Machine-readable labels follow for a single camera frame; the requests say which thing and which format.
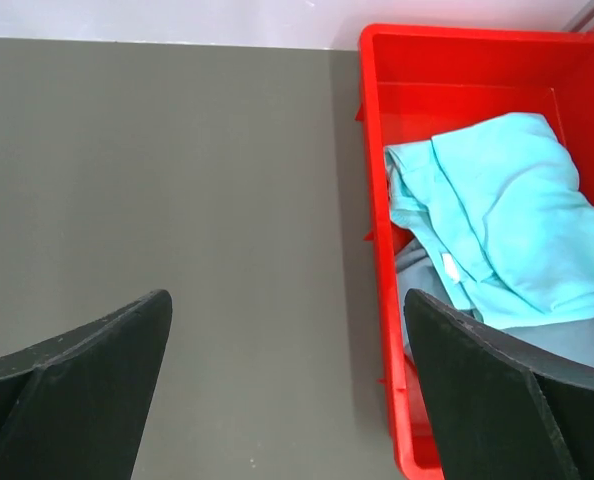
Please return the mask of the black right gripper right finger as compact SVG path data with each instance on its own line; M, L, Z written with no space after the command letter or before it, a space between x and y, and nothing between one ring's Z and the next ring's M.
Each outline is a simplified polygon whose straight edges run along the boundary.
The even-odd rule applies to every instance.
M404 313L445 478L594 479L593 367L421 290Z

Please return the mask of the turquoise t-shirt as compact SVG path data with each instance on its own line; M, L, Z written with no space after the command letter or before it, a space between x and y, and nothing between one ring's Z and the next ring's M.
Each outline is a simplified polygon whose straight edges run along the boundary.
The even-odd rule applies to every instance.
M497 329L594 318L594 206L544 116L504 114L384 158L391 221L455 308Z

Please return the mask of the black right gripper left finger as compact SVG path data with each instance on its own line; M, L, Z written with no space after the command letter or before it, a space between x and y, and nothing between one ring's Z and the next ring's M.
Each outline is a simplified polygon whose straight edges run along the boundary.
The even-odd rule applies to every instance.
M0 479L129 479L172 323L153 291L0 357Z

